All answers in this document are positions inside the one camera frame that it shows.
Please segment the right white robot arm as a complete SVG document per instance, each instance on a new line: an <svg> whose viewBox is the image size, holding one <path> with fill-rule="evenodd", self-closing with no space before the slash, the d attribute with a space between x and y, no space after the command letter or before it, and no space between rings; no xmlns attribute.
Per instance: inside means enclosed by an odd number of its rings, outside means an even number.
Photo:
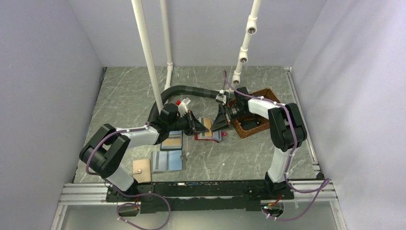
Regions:
<svg viewBox="0 0 406 230"><path fill-rule="evenodd" d="M297 104L281 104L270 99L234 92L237 102L229 106L226 92L221 90L215 96L219 104L218 115L211 131L230 127L231 121L245 115L259 115L268 120L270 137L274 145L271 166L265 176L264 194L270 199L277 198L287 185L288 163L295 150L307 139L307 131Z"/></svg>

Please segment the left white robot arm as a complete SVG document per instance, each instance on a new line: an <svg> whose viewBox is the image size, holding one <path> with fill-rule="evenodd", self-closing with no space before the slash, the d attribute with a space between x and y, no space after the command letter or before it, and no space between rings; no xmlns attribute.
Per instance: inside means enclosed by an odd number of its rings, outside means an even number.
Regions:
<svg viewBox="0 0 406 230"><path fill-rule="evenodd" d="M104 124L91 137L79 153L85 163L86 173L96 175L119 190L125 201L136 198L138 181L120 165L129 148L157 145L169 137L172 131L182 131L188 136L208 132L191 110L180 115L178 106L169 103L163 107L154 121L134 128L115 128Z"/></svg>

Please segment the gold VIP card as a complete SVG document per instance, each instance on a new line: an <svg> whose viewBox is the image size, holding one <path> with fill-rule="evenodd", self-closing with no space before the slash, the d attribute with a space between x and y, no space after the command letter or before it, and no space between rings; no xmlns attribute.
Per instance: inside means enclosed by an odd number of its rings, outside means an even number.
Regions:
<svg viewBox="0 0 406 230"><path fill-rule="evenodd" d="M211 132L212 120L210 118L203 118L203 124L208 129L208 132Z"/></svg>

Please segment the red leather card holder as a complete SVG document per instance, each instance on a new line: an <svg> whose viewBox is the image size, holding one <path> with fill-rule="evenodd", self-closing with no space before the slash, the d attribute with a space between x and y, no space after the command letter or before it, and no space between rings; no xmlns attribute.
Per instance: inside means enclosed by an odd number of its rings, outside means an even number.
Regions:
<svg viewBox="0 0 406 230"><path fill-rule="evenodd" d="M203 118L198 118L198 120L203 124ZM194 139L198 141L214 141L220 143L224 137L228 135L225 131L211 131L206 133L201 133L199 135L194 135Z"/></svg>

